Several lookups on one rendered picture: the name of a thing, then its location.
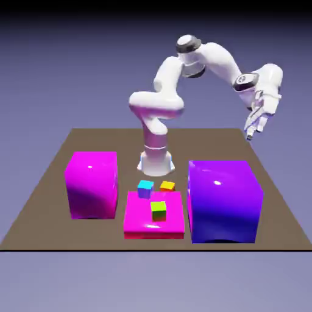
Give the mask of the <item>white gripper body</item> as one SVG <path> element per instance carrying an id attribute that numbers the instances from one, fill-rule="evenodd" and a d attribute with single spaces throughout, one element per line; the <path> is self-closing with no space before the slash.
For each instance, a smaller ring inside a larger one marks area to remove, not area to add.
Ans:
<path id="1" fill-rule="evenodd" d="M 246 119 L 246 123 L 244 125 L 244 131 L 249 127 L 254 127 L 257 132 L 257 123 L 259 118 L 266 118 L 266 122 L 268 120 L 266 113 L 264 112 L 264 91 L 257 91 L 255 93 L 254 99 L 251 104 L 251 113 Z"/>

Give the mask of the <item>small cyan cube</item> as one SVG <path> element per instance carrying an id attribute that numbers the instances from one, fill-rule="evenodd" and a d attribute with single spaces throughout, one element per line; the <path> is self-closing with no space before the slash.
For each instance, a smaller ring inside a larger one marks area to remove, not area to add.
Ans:
<path id="1" fill-rule="evenodd" d="M 137 186 L 139 198 L 149 199 L 154 190 L 154 182 L 149 180 L 141 180 Z"/>

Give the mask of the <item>small green cube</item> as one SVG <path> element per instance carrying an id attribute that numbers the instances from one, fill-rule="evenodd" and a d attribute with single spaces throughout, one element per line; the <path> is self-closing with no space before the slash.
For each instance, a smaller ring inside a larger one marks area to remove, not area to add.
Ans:
<path id="1" fill-rule="evenodd" d="M 165 221 L 166 220 L 166 202 L 165 201 L 151 202 L 151 213 L 152 213 L 152 220 L 154 222 Z"/>

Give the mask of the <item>large purple box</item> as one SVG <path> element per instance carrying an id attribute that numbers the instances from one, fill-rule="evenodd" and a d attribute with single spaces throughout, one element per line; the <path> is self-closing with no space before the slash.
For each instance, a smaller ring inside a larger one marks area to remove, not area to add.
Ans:
<path id="1" fill-rule="evenodd" d="M 187 209 L 193 243 L 254 243 L 264 199 L 245 160 L 190 160 Z"/>

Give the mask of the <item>flat magenta box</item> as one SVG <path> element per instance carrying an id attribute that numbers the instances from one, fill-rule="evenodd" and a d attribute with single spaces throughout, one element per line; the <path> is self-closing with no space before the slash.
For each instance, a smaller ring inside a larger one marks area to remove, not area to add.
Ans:
<path id="1" fill-rule="evenodd" d="M 151 202 L 166 202 L 166 220 L 152 220 Z M 129 191 L 124 214 L 124 237 L 127 239 L 182 239 L 185 233 L 182 197 L 178 191 L 157 191 L 149 199 Z"/>

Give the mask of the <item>large magenta box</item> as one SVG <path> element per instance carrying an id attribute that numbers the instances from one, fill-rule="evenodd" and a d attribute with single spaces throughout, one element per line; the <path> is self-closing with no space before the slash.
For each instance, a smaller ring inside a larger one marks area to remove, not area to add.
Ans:
<path id="1" fill-rule="evenodd" d="M 114 219 L 118 201 L 116 152 L 77 151 L 64 171 L 72 219 Z"/>

